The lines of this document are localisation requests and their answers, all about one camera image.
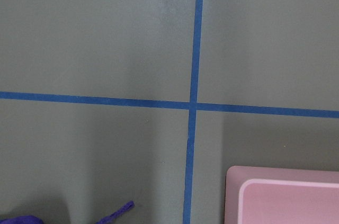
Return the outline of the purple cloth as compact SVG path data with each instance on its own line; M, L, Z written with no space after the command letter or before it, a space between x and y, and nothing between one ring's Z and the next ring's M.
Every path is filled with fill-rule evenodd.
M100 219L98 224L107 224L107 223L113 223L115 220L117 220L119 217L121 217L126 212L130 211L135 207L135 203L133 201L129 201L126 204L124 204L121 208L119 208L117 211L112 213L109 216L103 217ZM3 224L44 224L44 222L35 216L19 216L9 219L3 219L1 220L1 223Z

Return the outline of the pink plastic tray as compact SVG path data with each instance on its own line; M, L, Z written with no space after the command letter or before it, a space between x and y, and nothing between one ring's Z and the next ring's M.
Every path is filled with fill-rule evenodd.
M232 166L225 223L338 223L338 172Z

